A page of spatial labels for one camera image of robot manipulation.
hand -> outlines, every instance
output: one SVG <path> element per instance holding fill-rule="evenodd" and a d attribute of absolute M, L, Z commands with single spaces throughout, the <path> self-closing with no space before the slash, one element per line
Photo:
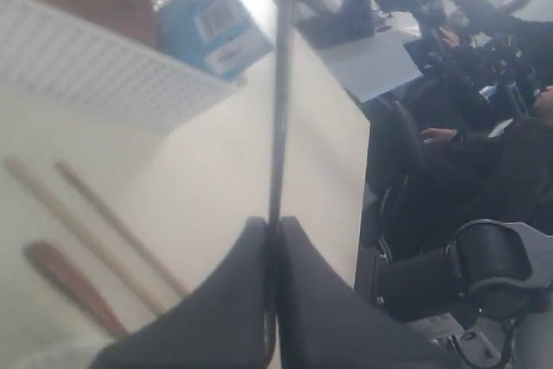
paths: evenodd
<path fill-rule="evenodd" d="M 450 48 L 457 48 L 461 45 L 459 36 L 455 32 L 442 29 L 442 39 Z"/>
<path fill-rule="evenodd" d="M 450 129 L 427 129 L 421 132 L 423 140 L 432 140 L 433 142 L 450 142 L 457 135 L 457 130 Z"/>

cardboard box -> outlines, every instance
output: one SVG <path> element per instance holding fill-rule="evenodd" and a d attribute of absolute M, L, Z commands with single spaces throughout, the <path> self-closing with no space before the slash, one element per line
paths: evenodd
<path fill-rule="evenodd" d="M 234 80 L 273 49 L 275 14 L 272 0 L 173 0 L 160 10 L 160 49 Z"/>

blue box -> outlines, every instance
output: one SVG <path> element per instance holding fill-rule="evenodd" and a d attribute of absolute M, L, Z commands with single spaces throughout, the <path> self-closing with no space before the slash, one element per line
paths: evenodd
<path fill-rule="evenodd" d="M 217 78 L 234 80 L 273 49 L 267 20 L 274 19 L 275 5 L 255 1 L 172 0 L 159 12 L 160 49 Z M 259 17 L 260 10 L 270 11 L 261 25 L 252 17 Z"/>

